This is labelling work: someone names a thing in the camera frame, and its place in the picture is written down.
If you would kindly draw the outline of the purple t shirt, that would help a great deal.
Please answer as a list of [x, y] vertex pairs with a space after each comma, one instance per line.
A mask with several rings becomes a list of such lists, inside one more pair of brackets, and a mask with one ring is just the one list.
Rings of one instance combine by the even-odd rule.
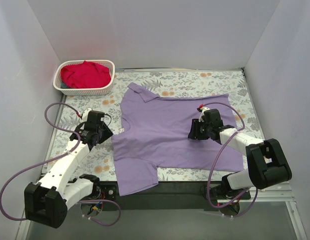
[[119, 194], [134, 194], [158, 184], [158, 168], [237, 172], [242, 154], [212, 140], [191, 140], [188, 134], [197, 108], [218, 109], [226, 125], [236, 126], [228, 95], [161, 97], [130, 83], [121, 102], [123, 133], [112, 137]]

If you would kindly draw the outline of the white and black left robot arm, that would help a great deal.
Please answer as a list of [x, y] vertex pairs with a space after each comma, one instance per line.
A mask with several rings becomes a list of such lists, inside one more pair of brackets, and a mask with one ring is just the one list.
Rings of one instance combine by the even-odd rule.
[[110, 138], [112, 132], [102, 121], [83, 122], [75, 131], [81, 140], [78, 141], [75, 134], [71, 135], [65, 150], [66, 156], [59, 159], [37, 183], [30, 183], [26, 187], [26, 219], [58, 228], [72, 206], [81, 199], [95, 197], [99, 193], [99, 178], [94, 175], [83, 174], [74, 183], [70, 179], [92, 148]]

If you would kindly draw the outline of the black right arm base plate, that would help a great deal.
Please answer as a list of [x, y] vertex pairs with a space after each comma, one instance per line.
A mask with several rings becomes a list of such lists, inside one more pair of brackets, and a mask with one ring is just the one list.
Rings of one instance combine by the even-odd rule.
[[[202, 185], [199, 189], [200, 194], [208, 200], [207, 185]], [[242, 189], [226, 191], [222, 190], [221, 186], [214, 185], [209, 188], [209, 195], [212, 200], [231, 200], [242, 192]]]

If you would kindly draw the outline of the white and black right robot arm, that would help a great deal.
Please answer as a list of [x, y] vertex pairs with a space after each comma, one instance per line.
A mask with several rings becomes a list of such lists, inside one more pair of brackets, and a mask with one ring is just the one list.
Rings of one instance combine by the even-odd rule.
[[231, 147], [247, 159], [247, 170], [222, 177], [221, 184], [210, 195], [236, 194], [239, 190], [256, 187], [258, 190], [286, 182], [292, 172], [282, 147], [276, 139], [259, 139], [240, 133], [231, 125], [206, 123], [193, 119], [188, 137], [192, 140], [211, 139], [223, 147]]

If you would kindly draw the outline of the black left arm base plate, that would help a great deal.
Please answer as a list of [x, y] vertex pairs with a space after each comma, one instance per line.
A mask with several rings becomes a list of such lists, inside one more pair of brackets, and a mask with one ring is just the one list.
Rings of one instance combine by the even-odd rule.
[[99, 184], [93, 188], [93, 192], [85, 197], [80, 198], [80, 200], [111, 200], [114, 201], [116, 199], [116, 194], [118, 191], [118, 187], [115, 184]]

